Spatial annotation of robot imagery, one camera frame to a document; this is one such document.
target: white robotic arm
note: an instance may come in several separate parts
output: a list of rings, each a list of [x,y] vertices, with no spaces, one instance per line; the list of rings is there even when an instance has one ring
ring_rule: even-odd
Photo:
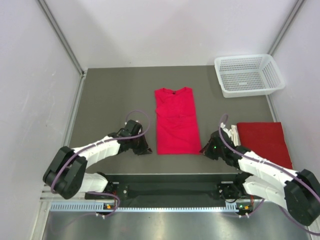
[[[315,175],[306,169],[298,172],[280,167],[242,145],[235,146],[230,131],[224,125],[222,127],[222,136],[219,131],[212,133],[209,142],[200,151],[210,159],[222,158],[226,164],[243,171],[235,175],[232,184],[219,184],[221,197],[238,199],[255,195],[283,207],[299,223],[309,226],[320,215],[320,203],[296,179],[319,196],[320,184]]]
[[[103,173],[89,174],[85,173],[86,169],[100,160],[129,149],[136,155],[150,154],[152,151],[146,138],[140,134],[142,130],[139,122],[129,120],[118,132],[111,133],[94,143],[74,149],[63,146],[45,172],[43,181],[65,199],[72,198],[78,192],[102,193],[107,187],[108,180]]]

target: metal floor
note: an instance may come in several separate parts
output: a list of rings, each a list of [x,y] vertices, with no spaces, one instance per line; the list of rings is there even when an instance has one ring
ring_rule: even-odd
[[[143,110],[151,119],[146,140],[153,154],[136,156],[132,151],[104,159],[88,169],[107,174],[227,174],[235,169],[222,160],[202,155],[157,155],[156,102],[154,90],[193,89],[202,146],[217,130],[222,114],[229,123],[272,122],[265,96],[224,98],[214,66],[174,66],[89,69],[82,92],[71,147],[95,142],[124,126],[128,112]],[[144,127],[146,119],[133,114]],[[50,212],[55,230],[80,216],[80,212]],[[46,225],[44,240],[307,240],[307,235],[289,222],[273,203],[265,203],[249,219],[222,213],[125,213],[106,220],[85,216],[54,235]]]
[[[51,212],[52,229],[63,227],[83,213]],[[273,203],[250,218],[229,213],[118,212],[110,218],[84,216],[60,234],[47,224],[43,240],[309,240]]]
[[[214,66],[169,66],[89,69],[71,137],[71,147],[81,147],[102,139],[124,126],[127,113],[142,110],[151,119],[146,140],[153,154],[136,156],[132,151],[102,160],[88,173],[108,174],[188,174],[235,173],[223,161],[213,161],[202,155],[157,155],[156,100],[154,91],[160,88],[193,89],[197,122],[202,146],[224,113],[229,123],[272,122],[265,96],[224,98]],[[146,118],[132,114],[146,128]]]

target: purple cable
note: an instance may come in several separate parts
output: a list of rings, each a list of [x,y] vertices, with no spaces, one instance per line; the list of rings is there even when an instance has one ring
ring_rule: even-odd
[[[134,110],[134,111],[131,111],[131,112],[128,113],[128,115],[127,115],[126,118],[125,118],[126,121],[128,120],[128,116],[129,116],[130,114],[134,113],[134,112],[142,113],[142,114],[144,114],[144,115],[146,116],[146,118],[148,119],[148,127],[146,128],[146,130],[145,130],[144,132],[142,132],[142,133],[140,133],[140,134],[138,134],[138,135],[135,135],[135,136],[126,136],[126,137],[110,138],[110,139],[107,139],[107,140],[98,142],[97,145],[103,144],[103,143],[107,143],[107,142],[111,142],[111,141],[116,141],[116,140],[136,139],[136,138],[139,138],[139,137],[145,135],[146,132],[148,132],[148,130],[149,130],[149,128],[150,128],[150,118],[149,118],[149,116],[148,116],[145,112],[143,112],[143,111],[141,111],[141,110]],[[72,162],[72,160],[74,160],[74,159],[76,158],[76,156],[78,156],[79,154],[83,153],[84,151],[86,151],[86,150],[88,150],[88,149],[91,149],[91,148],[94,148],[94,147],[96,147],[95,144],[89,145],[89,146],[87,146],[87,147],[85,147],[85,148],[77,151],[75,154],[73,154],[73,155],[68,159],[68,161],[66,161],[66,163],[62,166],[62,168],[60,169],[60,171],[58,172],[58,174],[56,175],[56,177],[54,178],[54,180],[53,180],[53,182],[52,182],[52,185],[51,185],[50,190],[51,190],[51,192],[52,192],[53,194],[57,194],[56,191],[55,191],[55,185],[56,185],[56,183],[57,183],[57,181],[58,181],[58,178],[61,176],[61,174],[63,173],[63,171],[67,168],[67,166]]]
[[[240,155],[241,157],[246,158],[246,159],[249,159],[249,160],[254,161],[254,162],[256,162],[256,163],[260,163],[260,162],[261,162],[260,160],[258,160],[258,159],[256,159],[256,158],[253,158],[253,157],[250,157],[250,156],[246,156],[246,155],[242,154],[241,152],[238,152],[237,150],[233,149],[233,148],[226,142],[226,140],[224,139],[224,137],[223,137],[223,135],[222,135],[222,132],[221,132],[221,123],[226,124],[226,123],[228,122],[228,118],[229,118],[228,114],[226,114],[226,113],[223,114],[222,117],[220,118],[219,126],[218,126],[219,136],[220,136],[223,144],[224,144],[228,149],[230,149],[233,153],[238,154],[238,155]],[[315,199],[320,203],[320,197],[316,194],[316,192],[315,192],[311,187],[309,187],[306,183],[304,183],[300,178],[297,178],[297,177],[296,177],[295,175],[293,175],[292,173],[288,172],[287,170],[285,170],[285,169],[282,168],[281,166],[278,166],[278,165],[276,165],[276,164],[274,164],[274,163],[272,163],[272,162],[267,162],[267,161],[266,161],[266,162],[263,162],[263,163],[261,163],[261,164],[265,164],[265,165],[271,166],[271,167],[273,167],[273,168],[275,168],[275,169],[278,169],[278,170],[282,171],[283,173],[287,174],[289,177],[293,178],[293,179],[296,180],[298,183],[300,183],[302,186],[304,186],[304,187],[315,197]],[[315,236],[320,236],[320,233],[312,232],[312,231],[309,231],[309,230],[303,228],[303,227],[301,226],[301,224],[298,223],[296,220],[294,220],[294,219],[292,219],[292,218],[290,218],[290,217],[288,217],[288,219],[289,219],[291,222],[293,222],[294,224],[296,224],[299,228],[305,230],[307,233],[309,233],[309,234],[311,234],[311,235],[315,235]]]
[[[145,135],[149,128],[150,128],[150,118],[149,116],[144,112],[144,111],[141,111],[141,110],[133,110],[131,112],[129,112],[125,118],[126,121],[128,121],[128,117],[130,114],[132,113],[142,113],[146,116],[147,120],[148,120],[148,127],[146,128],[146,130],[138,135],[135,135],[135,136],[126,136],[126,137],[117,137],[117,138],[110,138],[110,139],[107,139],[105,141],[101,141],[101,142],[98,142],[97,145],[100,145],[100,144],[103,144],[103,143],[107,143],[107,142],[110,142],[110,141],[116,141],[116,140],[129,140],[129,139],[135,139],[135,138],[139,138],[143,135]],[[66,167],[69,165],[69,163],[75,159],[76,156],[78,156],[80,153],[88,150],[88,149],[91,149],[91,148],[94,148],[96,147],[95,144],[92,144],[92,145],[89,145],[81,150],[79,150],[78,152],[76,152],[75,154],[73,154],[68,161],[66,161],[66,163],[62,166],[62,168],[60,169],[60,171],[58,172],[58,174],[56,175],[55,179],[53,180],[52,182],[52,185],[51,185],[51,192],[53,194],[57,194],[57,192],[55,192],[55,185],[57,183],[57,180],[58,178],[61,176],[62,172],[66,169]],[[116,210],[118,209],[118,207],[120,206],[120,198],[117,196],[117,195],[114,195],[114,194],[111,194],[111,193],[107,193],[107,192],[95,192],[95,191],[89,191],[88,194],[94,194],[94,195],[103,195],[103,196],[110,196],[110,197],[113,197],[114,199],[117,200],[117,205],[113,208],[113,211],[111,211],[108,215],[105,215],[105,217],[110,217],[112,216],[113,214],[115,214]],[[73,224],[75,221],[77,221],[78,219],[82,218],[82,217],[85,217],[85,216],[89,216],[89,215],[95,215],[96,213],[93,213],[93,212],[89,212],[89,213],[85,213],[85,214],[82,214],[78,217],[76,217],[75,219],[73,219],[72,221],[70,221],[66,226],[64,226],[61,230],[59,231],[55,231],[53,230],[52,228],[52,224],[50,224],[50,230],[52,231],[53,234],[57,235],[59,233],[61,233],[63,230],[65,230],[67,227],[69,227],[71,224]]]
[[[117,195],[114,195],[114,194],[111,194],[111,193],[106,193],[106,192],[95,192],[95,191],[89,191],[88,194],[95,194],[95,195],[103,195],[103,196],[110,196],[110,197],[113,197],[114,199],[117,200],[117,204],[116,206],[112,209],[112,211],[108,214],[108,215],[104,215],[105,218],[107,217],[110,217],[111,215],[115,214],[116,210],[118,209],[118,207],[120,206],[120,198],[117,196]],[[71,224],[73,224],[75,221],[81,219],[82,217],[85,217],[85,216],[90,216],[90,215],[96,215],[95,212],[87,212],[85,214],[82,214],[78,217],[76,217],[75,219],[71,220],[69,223],[67,223],[62,229],[60,229],[59,231],[56,231],[53,229],[53,226],[52,226],[52,221],[50,221],[50,230],[51,232],[54,234],[54,235],[58,235],[60,234],[61,232],[63,232],[67,227],[69,227]]]
[[[257,211],[259,208],[262,207],[262,204],[264,203],[264,201],[265,200],[262,199],[261,202],[258,204],[258,206],[256,206],[256,208],[252,212],[248,213],[248,215],[229,215],[229,214],[224,214],[224,215],[228,217],[237,218],[237,219],[251,217],[251,215],[254,214],[255,211]]]

